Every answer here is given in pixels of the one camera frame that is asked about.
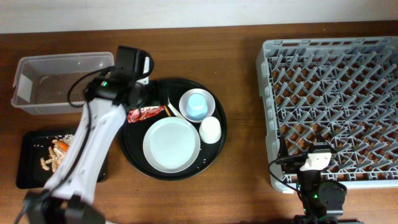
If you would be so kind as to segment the grey plate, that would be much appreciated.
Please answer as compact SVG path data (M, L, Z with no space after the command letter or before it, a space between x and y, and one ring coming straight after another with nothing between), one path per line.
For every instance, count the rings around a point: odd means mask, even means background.
M142 143L146 161L163 173L173 174L190 167L200 152L200 137L195 127L182 118L156 121Z

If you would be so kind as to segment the orange carrot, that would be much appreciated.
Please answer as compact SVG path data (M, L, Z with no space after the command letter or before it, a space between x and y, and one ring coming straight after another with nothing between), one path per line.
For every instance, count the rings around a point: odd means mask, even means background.
M57 145L59 146L60 149L62 149L64 152L67 152L69 149L69 145L63 141L57 141Z

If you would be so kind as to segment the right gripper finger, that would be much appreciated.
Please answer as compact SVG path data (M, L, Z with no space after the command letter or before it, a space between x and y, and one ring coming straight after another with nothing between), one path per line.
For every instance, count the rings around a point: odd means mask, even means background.
M283 134L281 134L279 137L279 145L278 157L288 157L289 152L285 142L285 136Z
M315 148L330 150L330 145L326 142L321 133L316 134Z

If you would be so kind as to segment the rice and pasta leftovers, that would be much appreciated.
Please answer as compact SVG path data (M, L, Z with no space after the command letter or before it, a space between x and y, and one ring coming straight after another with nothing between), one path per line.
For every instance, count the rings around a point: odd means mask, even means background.
M58 135L51 140L51 145L48 147L49 155L47 157L40 158L40 165L43 170L51 170L53 174L57 171L67 154L67 152L64 152L59 148L57 141L63 141L70 147L74 137L75 136L73 134L66 134L64 136Z

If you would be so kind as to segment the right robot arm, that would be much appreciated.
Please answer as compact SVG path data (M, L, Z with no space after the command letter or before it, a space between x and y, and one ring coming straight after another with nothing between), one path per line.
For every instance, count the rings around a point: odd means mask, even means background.
M338 223L343 214L347 194L345 185L335 180L323 180L322 172L329 168L336 153L321 134L307 151L290 156L285 136L279 138L280 148L277 164L297 175L296 190L303 204L303 215L294 216L294 223Z

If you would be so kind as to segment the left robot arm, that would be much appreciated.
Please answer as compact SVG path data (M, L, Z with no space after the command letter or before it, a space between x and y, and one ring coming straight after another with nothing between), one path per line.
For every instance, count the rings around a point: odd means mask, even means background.
M61 166L41 192L28 191L19 223L107 223L93 207L95 187L109 147L131 110L150 103L150 91L142 81L154 69L145 50L118 47L113 66L90 74L83 90L82 116Z

